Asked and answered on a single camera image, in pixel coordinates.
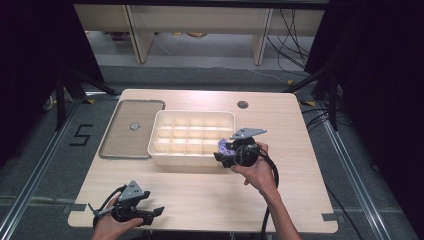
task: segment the wooden table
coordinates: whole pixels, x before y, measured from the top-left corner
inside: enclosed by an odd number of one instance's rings
[[[322,214],[332,214],[333,209],[294,95],[128,89],[120,101],[127,99],[163,100],[166,110],[229,111],[235,115],[236,129],[267,129],[254,138],[269,145],[269,155],[280,173],[279,191],[298,231],[337,231],[336,221],[323,220]],[[248,108],[239,108],[239,101],[246,101]],[[162,216],[141,228],[260,232],[264,199],[252,186],[243,185],[241,175],[224,168],[164,168],[151,159],[107,160],[97,152],[76,203],[100,207],[113,190],[131,180],[151,191],[139,209],[165,206]],[[83,212],[71,212],[68,222],[74,227],[91,227],[92,219],[86,207]],[[267,231],[275,232],[271,218]]]

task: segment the white plastic tray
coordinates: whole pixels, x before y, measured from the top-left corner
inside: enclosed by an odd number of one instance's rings
[[[159,111],[148,152],[157,165],[218,166],[218,142],[234,132],[231,112]]]

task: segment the forearm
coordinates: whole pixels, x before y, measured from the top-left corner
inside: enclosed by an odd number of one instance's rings
[[[263,193],[262,195],[264,196],[271,213],[278,239],[301,239],[296,227],[293,225],[286,207],[284,206],[278,190],[275,189],[267,193]]]

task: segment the human hand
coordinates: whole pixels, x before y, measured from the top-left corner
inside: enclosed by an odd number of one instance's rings
[[[108,203],[108,208],[112,207],[115,201],[118,198],[115,197]],[[118,239],[119,236],[124,234],[126,231],[131,228],[140,226],[143,223],[142,218],[133,218],[127,222],[118,222],[113,217],[112,214],[107,213],[99,218],[99,221],[96,224],[93,235],[91,237],[92,240],[114,240]]]
[[[262,150],[268,153],[268,145],[265,143],[257,142]],[[270,191],[277,190],[275,184],[274,175],[269,164],[261,156],[255,164],[250,167],[243,167],[241,165],[233,165],[231,170],[235,173],[240,173],[246,180],[244,185],[251,184],[255,187],[262,195],[269,193]]]

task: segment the human arm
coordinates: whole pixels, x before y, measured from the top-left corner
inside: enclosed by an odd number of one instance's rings
[[[117,198],[112,199],[108,208],[112,207]],[[94,228],[91,240],[115,240],[131,228],[140,226],[143,223],[142,218],[133,218],[127,222],[117,222],[112,214],[107,213],[100,217]]]
[[[263,143],[257,144],[265,152],[268,152],[268,145]],[[244,185],[251,184],[264,197],[279,240],[301,239],[278,192],[272,169],[264,158],[259,157],[251,167],[234,165],[231,167],[231,170],[242,174],[246,178]]]

